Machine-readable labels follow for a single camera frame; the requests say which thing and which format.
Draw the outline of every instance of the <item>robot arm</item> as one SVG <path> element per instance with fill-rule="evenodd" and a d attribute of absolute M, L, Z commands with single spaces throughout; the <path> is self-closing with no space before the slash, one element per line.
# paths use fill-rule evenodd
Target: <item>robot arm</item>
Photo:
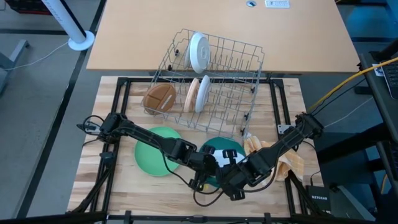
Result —
<path fill-rule="evenodd" d="M 205 146 L 204 152 L 197 152 L 196 145 L 183 139 L 163 138 L 128 120 L 126 115 L 110 113 L 101 125 L 98 139 L 114 144 L 121 136 L 129 136 L 157 148 L 169 160 L 193 169 L 195 178 L 190 181 L 194 190 L 201 190 L 203 181 L 215 176 L 224 193 L 231 200 L 244 199 L 244 186 L 256 186 L 270 176 L 279 156 L 300 144 L 305 138 L 321 134 L 323 126 L 309 114 L 300 114 L 296 126 L 285 131 L 282 138 L 271 147 L 262 148 L 236 163 L 236 151 L 224 150 L 223 155 L 229 158 L 230 164 L 219 167 L 212 156 L 214 148 Z"/>

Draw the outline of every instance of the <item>dish rack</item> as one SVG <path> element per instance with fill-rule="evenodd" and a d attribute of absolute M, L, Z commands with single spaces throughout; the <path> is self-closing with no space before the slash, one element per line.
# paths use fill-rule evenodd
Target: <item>dish rack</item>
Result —
<path fill-rule="evenodd" d="M 264 53 L 262 47 L 204 34 L 210 45 L 207 69 L 197 74 L 192 67 L 184 68 L 184 58 L 194 30 L 177 32 L 167 49 L 150 87 L 157 83 L 170 83 L 177 97 L 167 112 L 155 111 L 156 117 L 173 121 L 188 128 L 205 131 L 242 142 L 256 99 Z M 200 113 L 184 113 L 185 98 L 194 78 L 201 81 L 205 75 L 211 80 L 205 108 Z"/>

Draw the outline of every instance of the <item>power outlet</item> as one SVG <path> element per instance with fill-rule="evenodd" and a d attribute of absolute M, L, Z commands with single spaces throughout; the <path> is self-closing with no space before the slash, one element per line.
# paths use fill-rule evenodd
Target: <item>power outlet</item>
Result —
<path fill-rule="evenodd" d="M 268 8 L 290 8 L 289 1 L 281 1 L 281 0 L 276 0 L 276 1 L 268 1 L 266 0 L 266 7 Z"/>

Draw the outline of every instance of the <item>teal plate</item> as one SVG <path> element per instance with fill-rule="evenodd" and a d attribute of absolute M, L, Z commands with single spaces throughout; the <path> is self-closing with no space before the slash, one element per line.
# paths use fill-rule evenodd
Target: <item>teal plate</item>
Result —
<path fill-rule="evenodd" d="M 237 153 L 242 154 L 243 156 L 246 156 L 246 154 L 244 153 L 243 147 L 238 142 L 231 140 L 231 139 L 226 139 L 223 137 L 216 137 L 216 138 L 212 138 L 212 139 L 208 140 L 207 142 L 205 142 L 204 145 L 213 146 L 214 148 L 216 148 L 216 151 L 217 150 L 225 150 L 225 149 L 235 149 Z M 219 187 L 219 185 L 217 184 L 217 181 L 214 177 L 207 178 L 206 183 L 211 184 L 214 187 Z"/>

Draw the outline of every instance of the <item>tan plate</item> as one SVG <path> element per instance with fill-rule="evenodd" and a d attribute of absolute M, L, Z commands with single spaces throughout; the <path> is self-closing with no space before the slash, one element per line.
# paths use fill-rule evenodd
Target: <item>tan plate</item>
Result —
<path fill-rule="evenodd" d="M 143 104 L 149 114 L 159 114 L 168 111 L 177 96 L 175 88 L 168 84 L 158 84 L 150 88 L 144 96 Z"/>
<path fill-rule="evenodd" d="M 200 86 L 199 79 L 194 78 L 191 82 L 191 85 L 189 86 L 187 98 L 185 99 L 184 112 L 186 113 L 192 112 L 195 109 L 195 103 L 196 103 L 195 93 L 198 92 L 199 86 Z"/>

